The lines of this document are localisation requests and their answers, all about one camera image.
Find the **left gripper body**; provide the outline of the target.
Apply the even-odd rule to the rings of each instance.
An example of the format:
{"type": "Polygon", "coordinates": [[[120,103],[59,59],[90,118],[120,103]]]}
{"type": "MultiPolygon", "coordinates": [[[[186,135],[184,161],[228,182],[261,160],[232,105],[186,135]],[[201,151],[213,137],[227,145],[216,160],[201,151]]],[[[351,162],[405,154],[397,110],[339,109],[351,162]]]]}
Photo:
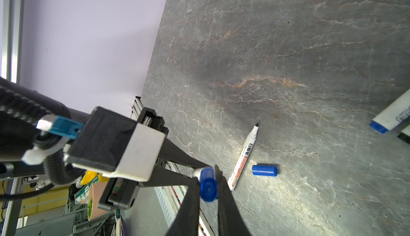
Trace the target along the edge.
{"type": "Polygon", "coordinates": [[[115,171],[105,174],[110,180],[98,203],[98,208],[112,211],[132,207],[139,188],[158,186],[157,170],[165,158],[167,130],[164,119],[150,108],[142,108],[115,171]]]}

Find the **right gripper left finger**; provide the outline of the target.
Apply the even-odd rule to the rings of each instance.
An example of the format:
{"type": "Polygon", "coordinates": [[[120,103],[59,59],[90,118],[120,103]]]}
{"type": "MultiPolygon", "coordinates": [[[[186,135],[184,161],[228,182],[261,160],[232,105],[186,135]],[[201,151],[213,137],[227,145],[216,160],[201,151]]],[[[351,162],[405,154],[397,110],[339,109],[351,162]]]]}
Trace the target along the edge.
{"type": "Polygon", "coordinates": [[[166,236],[197,236],[199,230],[200,183],[192,178],[177,216],[166,236]]]}

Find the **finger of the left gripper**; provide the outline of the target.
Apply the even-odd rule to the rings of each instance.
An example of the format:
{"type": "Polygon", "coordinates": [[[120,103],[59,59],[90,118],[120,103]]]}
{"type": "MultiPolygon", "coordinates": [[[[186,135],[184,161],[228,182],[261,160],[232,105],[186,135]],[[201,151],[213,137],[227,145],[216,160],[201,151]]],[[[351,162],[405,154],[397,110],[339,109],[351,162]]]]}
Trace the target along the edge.
{"type": "Polygon", "coordinates": [[[182,149],[180,149],[167,138],[165,138],[162,143],[159,152],[159,157],[164,160],[171,161],[194,169],[209,167],[208,164],[205,164],[204,162],[201,162],[189,156],[187,153],[185,153],[182,149]]]}
{"type": "Polygon", "coordinates": [[[142,188],[160,187],[160,186],[188,186],[192,178],[183,174],[173,172],[161,167],[154,167],[152,175],[147,182],[138,182],[142,188]]]}

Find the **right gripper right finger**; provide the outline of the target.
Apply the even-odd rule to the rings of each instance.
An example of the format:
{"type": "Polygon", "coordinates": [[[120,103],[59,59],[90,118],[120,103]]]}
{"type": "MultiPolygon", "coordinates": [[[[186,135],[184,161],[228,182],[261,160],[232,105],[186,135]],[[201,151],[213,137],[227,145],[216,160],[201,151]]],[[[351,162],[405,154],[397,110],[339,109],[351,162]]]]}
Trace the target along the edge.
{"type": "Polygon", "coordinates": [[[215,165],[218,192],[218,234],[220,236],[250,236],[223,172],[215,165]]]}

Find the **blue pen cap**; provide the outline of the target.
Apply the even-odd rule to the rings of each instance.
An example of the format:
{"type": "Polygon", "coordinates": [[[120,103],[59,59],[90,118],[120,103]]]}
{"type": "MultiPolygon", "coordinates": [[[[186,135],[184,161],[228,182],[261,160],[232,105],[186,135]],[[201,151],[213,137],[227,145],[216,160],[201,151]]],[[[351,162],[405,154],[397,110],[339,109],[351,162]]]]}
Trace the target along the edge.
{"type": "Polygon", "coordinates": [[[218,197],[216,172],[212,167],[205,167],[199,175],[200,196],[205,202],[213,202],[218,197]]]}
{"type": "Polygon", "coordinates": [[[278,175],[278,169],[276,166],[253,165],[252,173],[255,176],[276,177],[278,175]]]}

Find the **white marker black ink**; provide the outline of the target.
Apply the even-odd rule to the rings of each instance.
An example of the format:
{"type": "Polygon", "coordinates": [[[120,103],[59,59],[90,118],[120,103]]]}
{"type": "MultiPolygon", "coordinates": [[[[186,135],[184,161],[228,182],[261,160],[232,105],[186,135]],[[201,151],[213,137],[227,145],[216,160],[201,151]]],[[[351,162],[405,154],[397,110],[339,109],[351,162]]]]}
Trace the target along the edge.
{"type": "Polygon", "coordinates": [[[397,137],[405,143],[410,144],[410,125],[405,127],[397,137]]]}

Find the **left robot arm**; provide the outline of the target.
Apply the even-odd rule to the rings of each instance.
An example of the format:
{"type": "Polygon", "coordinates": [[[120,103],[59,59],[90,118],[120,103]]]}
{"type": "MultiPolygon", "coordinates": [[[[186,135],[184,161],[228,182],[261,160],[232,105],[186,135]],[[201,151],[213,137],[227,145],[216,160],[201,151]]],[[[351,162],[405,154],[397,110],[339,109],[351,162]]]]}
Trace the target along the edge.
{"type": "Polygon", "coordinates": [[[1,163],[23,163],[24,177],[41,167],[50,188],[87,170],[102,174],[109,181],[96,201],[101,209],[129,209],[140,188],[189,185],[189,177],[166,169],[168,161],[206,166],[167,135],[152,109],[141,106],[136,120],[102,107],[85,114],[1,79],[1,163]]]}

